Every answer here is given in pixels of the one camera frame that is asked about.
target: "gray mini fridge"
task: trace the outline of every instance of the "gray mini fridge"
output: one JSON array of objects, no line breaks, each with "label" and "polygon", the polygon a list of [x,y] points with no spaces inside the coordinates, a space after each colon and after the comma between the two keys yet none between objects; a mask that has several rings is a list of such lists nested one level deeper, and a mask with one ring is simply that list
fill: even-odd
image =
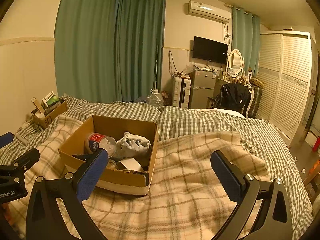
[{"label": "gray mini fridge", "polygon": [[213,96],[216,83],[214,72],[195,70],[192,75],[189,109],[206,109],[208,97]]}]

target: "teal curtain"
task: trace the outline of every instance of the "teal curtain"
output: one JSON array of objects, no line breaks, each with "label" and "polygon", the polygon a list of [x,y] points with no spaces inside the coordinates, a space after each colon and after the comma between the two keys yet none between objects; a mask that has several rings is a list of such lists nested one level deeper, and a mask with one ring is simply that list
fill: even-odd
[{"label": "teal curtain", "polygon": [[116,93],[120,101],[145,97],[161,84],[165,0],[118,0]]},{"label": "teal curtain", "polygon": [[246,14],[243,9],[232,8],[232,49],[238,49],[244,57],[244,70],[252,69],[253,75],[258,73],[260,51],[260,18]]},{"label": "teal curtain", "polygon": [[116,0],[61,0],[54,33],[59,95],[116,100],[115,23]]}]

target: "white mirror frame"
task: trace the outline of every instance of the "white mirror frame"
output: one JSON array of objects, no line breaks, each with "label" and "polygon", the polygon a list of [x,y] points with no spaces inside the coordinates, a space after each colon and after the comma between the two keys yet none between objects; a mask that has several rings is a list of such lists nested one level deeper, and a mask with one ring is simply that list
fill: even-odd
[{"label": "white mirror frame", "polygon": [[242,71],[242,65],[243,65],[243,58],[242,58],[242,55],[239,50],[234,49],[233,51],[231,51],[229,58],[228,58],[228,67],[231,68],[231,59],[232,59],[233,54],[238,54],[239,57],[241,58],[241,67],[237,71],[234,72],[235,74],[239,74]]}]

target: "cardboard box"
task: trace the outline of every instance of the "cardboard box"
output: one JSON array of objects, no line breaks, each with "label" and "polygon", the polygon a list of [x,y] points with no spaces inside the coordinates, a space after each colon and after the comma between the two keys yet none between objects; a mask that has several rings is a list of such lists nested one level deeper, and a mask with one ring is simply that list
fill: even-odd
[{"label": "cardboard box", "polygon": [[98,187],[122,194],[142,196],[148,194],[157,154],[157,123],[97,115],[89,117],[59,148],[60,157],[69,172],[75,172],[83,163],[82,160],[72,155],[87,153],[84,142],[88,134],[93,132],[111,136],[116,141],[123,137],[124,132],[129,132],[143,136],[150,141],[152,149],[150,159],[147,160],[148,166],[143,167],[144,171],[121,171],[106,168],[97,183]]},{"label": "cardboard box", "polygon": [[60,99],[61,105],[54,109],[50,114],[45,116],[45,118],[38,118],[35,114],[37,113],[37,109],[31,112],[34,123],[36,124],[37,130],[41,131],[46,129],[49,124],[59,115],[63,114],[68,110],[67,102],[64,99]]}]

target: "white louvered wardrobe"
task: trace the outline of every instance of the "white louvered wardrobe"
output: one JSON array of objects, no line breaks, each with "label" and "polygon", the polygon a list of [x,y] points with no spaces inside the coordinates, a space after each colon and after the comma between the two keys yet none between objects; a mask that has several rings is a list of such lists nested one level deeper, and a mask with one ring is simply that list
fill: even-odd
[{"label": "white louvered wardrobe", "polygon": [[314,49],[310,33],[272,31],[261,34],[257,77],[264,82],[264,87],[257,115],[274,125],[289,146],[298,128],[302,127],[309,103]]}]

